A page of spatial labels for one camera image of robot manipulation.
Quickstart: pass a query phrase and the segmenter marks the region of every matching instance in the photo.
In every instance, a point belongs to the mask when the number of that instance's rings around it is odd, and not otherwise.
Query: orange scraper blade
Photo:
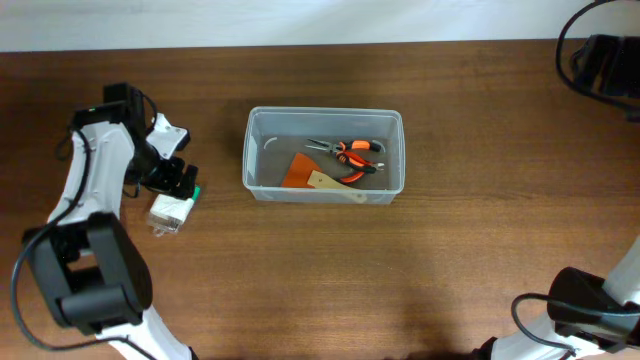
[[[313,162],[311,158],[305,154],[297,153],[289,167],[287,176],[285,176],[284,181],[282,182],[282,187],[313,189],[313,186],[307,184],[307,182],[314,170],[322,172],[320,166]]]

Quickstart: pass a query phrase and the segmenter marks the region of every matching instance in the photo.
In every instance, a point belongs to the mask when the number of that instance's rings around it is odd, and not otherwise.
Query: white wall
[[[589,0],[0,0],[0,51],[555,38]],[[640,35],[618,1],[575,36]]]

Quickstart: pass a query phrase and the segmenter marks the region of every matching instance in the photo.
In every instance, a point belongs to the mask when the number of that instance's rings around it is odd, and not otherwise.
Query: orange pliers handle
[[[380,150],[382,150],[382,146],[380,146],[380,144],[367,140],[341,141],[340,146],[342,146],[342,151],[360,149],[380,152]]]
[[[343,184],[343,185],[349,185],[349,184],[353,184],[354,182],[360,180],[363,176],[364,176],[364,172],[358,171],[358,172],[354,173],[353,175],[346,176],[346,177],[343,177],[343,178],[340,178],[340,179],[336,179],[336,180],[338,180],[338,182]]]
[[[377,168],[371,161],[365,160],[350,151],[341,151],[336,154],[338,161],[349,166],[353,170],[362,171],[366,174],[373,174]]]

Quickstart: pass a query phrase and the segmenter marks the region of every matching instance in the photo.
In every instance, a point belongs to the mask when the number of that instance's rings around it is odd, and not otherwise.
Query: pliers
[[[307,139],[307,140],[313,142],[314,144],[318,144],[321,147],[311,146],[311,145],[306,145],[306,147],[311,149],[316,149],[316,150],[327,151],[330,154],[335,154],[338,161],[356,170],[355,174],[349,177],[338,179],[338,181],[343,184],[354,183],[360,180],[360,178],[362,178],[364,174],[374,174],[377,170],[384,170],[382,168],[384,166],[384,163],[373,163],[371,161],[363,159],[362,157],[360,157],[359,155],[351,151],[348,151],[348,150],[362,149],[362,150],[371,150],[375,152],[380,152],[380,150],[382,149],[382,146],[380,146],[380,144],[376,144],[372,141],[366,141],[366,140],[341,141],[339,144],[332,144],[327,141],[320,141],[320,140],[314,140],[314,139]]]

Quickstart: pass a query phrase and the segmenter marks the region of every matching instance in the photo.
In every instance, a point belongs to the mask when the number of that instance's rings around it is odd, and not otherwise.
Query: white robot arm
[[[149,270],[119,221],[125,183],[178,199],[190,198],[195,188],[197,168],[189,165],[183,173],[184,161],[173,156],[187,145],[188,130],[172,126],[146,98],[154,108],[154,125],[147,129],[145,98],[128,84],[110,85],[103,105],[76,112],[71,168],[48,220],[55,226],[25,233],[26,258],[58,325],[95,335],[94,343],[109,342],[126,359],[196,360],[151,305]],[[96,266],[69,266],[89,255]],[[11,295],[13,305],[15,291]],[[17,300],[14,310],[34,344],[65,350],[33,337]]]
[[[526,330],[540,339],[573,349],[551,347],[533,341],[522,331],[506,338],[492,339],[475,351],[481,360],[582,359],[605,352],[616,353],[640,345],[640,237],[606,281],[573,268],[560,272],[550,296],[594,313],[585,314],[550,304]],[[628,316],[608,316],[598,312]]]

